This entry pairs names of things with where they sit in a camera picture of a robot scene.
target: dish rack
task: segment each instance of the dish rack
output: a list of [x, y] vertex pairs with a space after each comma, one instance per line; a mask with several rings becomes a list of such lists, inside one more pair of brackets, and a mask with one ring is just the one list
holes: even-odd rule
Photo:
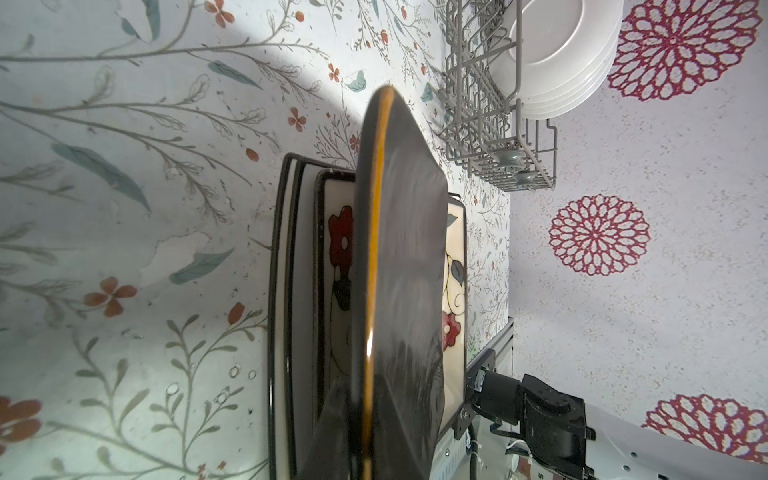
[[[517, 98], [521, 62], [516, 63], [515, 91], [507, 97], [488, 73], [488, 64], [511, 48], [516, 58], [522, 58], [522, 3], [516, 2], [514, 41], [502, 26], [502, 0], [447, 0], [446, 5], [449, 54], [445, 87], [439, 97], [447, 123], [440, 137], [447, 144], [449, 160], [464, 168], [468, 176], [480, 177], [503, 191], [553, 188], [557, 180], [558, 129], [546, 120], [551, 146], [544, 148], [540, 121], [523, 120], [525, 105]], [[511, 166], [510, 157], [522, 162]], [[525, 174], [525, 181], [521, 181], [520, 173]]]

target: orange flower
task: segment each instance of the orange flower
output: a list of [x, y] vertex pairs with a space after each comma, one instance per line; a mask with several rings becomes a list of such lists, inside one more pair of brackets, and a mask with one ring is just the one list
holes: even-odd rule
[[296, 125], [296, 129], [298, 131], [304, 131], [303, 125], [306, 123], [306, 117], [300, 117], [299, 116], [299, 109], [296, 107], [290, 108], [290, 113], [293, 114], [292, 117], [288, 117], [288, 125], [291, 127], [293, 125]]
[[235, 306], [233, 306], [232, 310], [230, 310], [230, 314], [227, 315], [227, 322], [229, 322], [230, 325], [234, 325], [235, 323], [239, 322], [240, 317], [243, 316], [243, 312], [245, 312], [245, 305], [240, 302], [235, 303]]
[[123, 285], [118, 288], [118, 279], [113, 276], [102, 280], [100, 286], [104, 293], [88, 293], [83, 297], [83, 303], [87, 306], [99, 306], [107, 302], [104, 316], [110, 318], [123, 313], [123, 306], [118, 302], [118, 298], [131, 298], [137, 293], [136, 287], [133, 285]]
[[357, 135], [353, 135], [352, 138], [349, 139], [349, 148], [354, 150], [355, 152], [360, 151], [360, 137]]
[[328, 74], [328, 78], [331, 79], [331, 80], [336, 80], [336, 83], [338, 83], [339, 82], [339, 69], [338, 68], [334, 69], [332, 63], [328, 64], [328, 68], [331, 69], [331, 72]]
[[226, 20], [229, 23], [234, 23], [235, 17], [229, 12], [225, 12], [223, 10], [224, 8], [224, 0], [214, 0], [216, 4], [214, 5], [211, 2], [205, 2], [203, 5], [205, 5], [205, 9], [208, 10], [210, 13], [216, 14], [216, 23], [219, 24], [221, 28], [224, 28], [227, 26], [226, 23], [224, 23], [224, 20]]
[[23, 400], [11, 405], [10, 398], [0, 396], [0, 456], [8, 443], [26, 440], [38, 432], [42, 423], [32, 417], [42, 406], [37, 400]]

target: blue-green leaf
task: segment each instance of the blue-green leaf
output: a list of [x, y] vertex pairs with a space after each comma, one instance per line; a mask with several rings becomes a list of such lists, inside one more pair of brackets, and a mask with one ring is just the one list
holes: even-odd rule
[[422, 101], [424, 103], [427, 103], [432, 99], [433, 99], [432, 86], [429, 84], [429, 82], [427, 82], [427, 84], [424, 85], [424, 93], [422, 93]]
[[138, 33], [134, 30], [134, 26], [131, 25], [131, 23], [123, 18], [123, 21], [120, 23], [120, 26], [123, 28], [123, 31], [127, 34], [129, 34], [131, 37], [137, 37], [139, 36]]
[[464, 266], [458, 260], [453, 260], [451, 263], [451, 275], [459, 285], [464, 285]]
[[144, 192], [141, 191], [136, 182], [90, 148], [72, 147], [71, 145], [64, 144], [53, 144], [51, 148], [73, 164], [97, 174], [110, 187], [144, 205], [147, 211], [151, 211]]
[[366, 76], [362, 70], [357, 72], [357, 78], [346, 84], [347, 88], [354, 92], [363, 91], [366, 89]]
[[169, 277], [170, 281], [176, 285], [181, 285], [182, 283], [207, 275], [213, 272], [217, 266], [221, 265], [234, 250], [234, 248], [230, 248], [222, 253], [195, 253], [192, 263], [176, 273], [172, 273]]
[[160, 36], [160, 0], [142, 0], [147, 7], [147, 20], [152, 31], [152, 40]]
[[255, 81], [246, 77], [244, 74], [238, 72], [237, 70], [223, 63], [222, 61], [218, 61], [218, 60], [212, 61], [211, 63], [208, 64], [208, 68], [214, 73], [218, 73], [219, 75], [232, 78], [235, 81], [239, 81], [241, 84], [253, 85], [254, 87], [261, 88], [259, 84], [257, 84]]

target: red circular pattern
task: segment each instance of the red circular pattern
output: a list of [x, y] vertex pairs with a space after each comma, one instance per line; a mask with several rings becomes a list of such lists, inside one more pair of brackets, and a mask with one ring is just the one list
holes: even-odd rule
[[643, 212], [619, 197], [583, 197], [552, 219], [549, 244], [565, 266], [587, 275], [623, 272], [650, 240]]
[[741, 61], [762, 21], [752, 0], [647, 0], [621, 24], [608, 80], [642, 101], [693, 93]]
[[647, 412], [643, 427], [710, 450], [768, 464], [768, 415], [736, 400], [678, 395]]

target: white plate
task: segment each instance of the white plate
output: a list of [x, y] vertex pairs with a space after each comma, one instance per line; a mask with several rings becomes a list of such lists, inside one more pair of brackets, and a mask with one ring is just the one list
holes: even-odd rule
[[577, 89], [582, 87], [594, 78], [594, 76], [600, 71], [603, 66], [603, 62], [608, 55], [612, 55], [616, 51], [616, 47], [619, 39], [619, 32], [621, 31], [621, 23], [623, 18], [619, 15], [616, 18], [616, 26], [614, 32], [606, 40], [605, 46], [601, 50], [600, 54], [595, 57], [587, 67], [580, 71], [578, 75], [571, 80], [565, 82], [560, 87], [550, 90], [539, 95], [530, 95], [525, 99], [526, 104], [540, 104], [542, 102], [554, 100], [555, 98], [562, 98], [566, 95], [574, 93]]
[[544, 120], [547, 118], [555, 118], [559, 115], [563, 115], [564, 113], [567, 113], [574, 108], [581, 105], [585, 100], [587, 100], [594, 92], [598, 90], [600, 85], [602, 85], [605, 78], [608, 76], [608, 72], [611, 71], [611, 66], [614, 64], [614, 59], [616, 58], [616, 54], [614, 53], [611, 55], [605, 63], [603, 63], [603, 68], [600, 71], [600, 74], [595, 76], [594, 80], [590, 85], [588, 85], [588, 88], [585, 88], [580, 95], [574, 96], [573, 101], [557, 108], [552, 109], [546, 109], [543, 111], [527, 111], [525, 107], [523, 107], [522, 116], [523, 118], [527, 118], [530, 120]]
[[[523, 65], [519, 96], [525, 101], [567, 84], [595, 58], [621, 17], [619, 0], [522, 0]], [[515, 3], [504, 13], [502, 25], [516, 36]], [[498, 89], [515, 89], [515, 49], [496, 58], [488, 70]]]
[[605, 69], [606, 62], [608, 62], [609, 64], [613, 63], [616, 55], [617, 46], [618, 46], [618, 38], [616, 38], [613, 44], [610, 45], [610, 48], [607, 49], [606, 54], [600, 58], [600, 62], [598, 63], [597, 67], [591, 72], [589, 77], [585, 78], [578, 85], [574, 85], [574, 87], [569, 89], [566, 93], [562, 95], [558, 95], [557, 97], [554, 97], [548, 101], [525, 102], [523, 104], [524, 105], [523, 115], [525, 115], [525, 112], [527, 111], [531, 111], [531, 112], [539, 112], [544, 110], [553, 111], [567, 104], [570, 104], [575, 98], [578, 98], [581, 94], [583, 94], [586, 90], [588, 90], [590, 86], [594, 84], [595, 80], [600, 76], [601, 72]]

